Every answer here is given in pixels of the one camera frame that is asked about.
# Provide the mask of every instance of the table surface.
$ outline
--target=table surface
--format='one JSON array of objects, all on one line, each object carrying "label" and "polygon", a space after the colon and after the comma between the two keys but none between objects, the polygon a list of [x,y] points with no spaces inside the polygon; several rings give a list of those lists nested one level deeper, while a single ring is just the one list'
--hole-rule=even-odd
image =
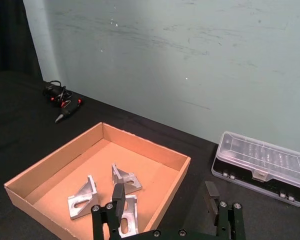
[{"label": "table surface", "polygon": [[247,240],[300,240],[300,207],[211,174],[217,144],[84,96],[84,105],[76,114],[55,124],[59,110],[45,101],[43,87],[44,82],[20,73],[0,73],[0,240],[58,239],[13,206],[3,184],[99,122],[191,157],[160,229],[214,234],[203,197],[205,181],[213,181],[222,200],[243,205]]}]

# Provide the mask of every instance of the black tablecloth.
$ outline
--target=black tablecloth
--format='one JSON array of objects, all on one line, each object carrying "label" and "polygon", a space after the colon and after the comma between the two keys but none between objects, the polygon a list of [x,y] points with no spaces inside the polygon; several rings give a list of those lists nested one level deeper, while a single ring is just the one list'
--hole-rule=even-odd
[{"label": "black tablecloth", "polygon": [[221,199],[243,205],[248,240],[300,240],[300,207],[211,174],[215,143],[88,97],[82,97],[84,105],[75,115],[55,124],[59,109],[45,101],[43,87],[44,82],[23,74],[0,73],[0,240],[58,239],[14,207],[3,184],[99,122],[191,157],[187,175],[160,223],[161,229],[215,233],[203,197],[204,181],[213,181]]}]

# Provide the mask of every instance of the aluminum angle bracket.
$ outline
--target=aluminum angle bracket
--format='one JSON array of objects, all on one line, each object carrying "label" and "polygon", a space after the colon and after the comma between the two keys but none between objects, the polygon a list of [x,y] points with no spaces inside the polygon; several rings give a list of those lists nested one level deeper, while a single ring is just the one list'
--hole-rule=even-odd
[{"label": "aluminum angle bracket", "polygon": [[117,168],[116,164],[112,164],[111,168],[113,184],[124,184],[125,194],[130,194],[142,189],[142,186],[134,173],[122,171]]},{"label": "aluminum angle bracket", "polygon": [[75,195],[68,197],[71,220],[90,214],[92,206],[99,204],[97,187],[92,175],[88,175],[87,179],[87,183],[85,183]]},{"label": "aluminum angle bracket", "polygon": [[121,225],[119,227],[119,234],[122,238],[136,235],[138,230],[138,210],[137,210],[137,197],[136,195],[125,196],[125,202],[127,204],[126,210],[123,211],[122,219],[126,219],[127,232],[123,233]]}]

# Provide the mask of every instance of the black curtain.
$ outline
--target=black curtain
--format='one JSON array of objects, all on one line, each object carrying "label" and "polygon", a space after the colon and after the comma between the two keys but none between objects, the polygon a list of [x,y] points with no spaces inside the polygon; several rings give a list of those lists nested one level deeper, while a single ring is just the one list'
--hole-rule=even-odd
[{"label": "black curtain", "polygon": [[42,79],[23,0],[0,0],[0,71]]}]

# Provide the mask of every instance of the wall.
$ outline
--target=wall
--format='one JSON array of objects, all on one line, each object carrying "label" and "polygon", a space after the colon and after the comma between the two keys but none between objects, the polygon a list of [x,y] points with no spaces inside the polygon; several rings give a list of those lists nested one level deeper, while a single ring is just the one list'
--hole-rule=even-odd
[{"label": "wall", "polygon": [[300,0],[24,0],[44,79],[218,142],[300,151]]}]

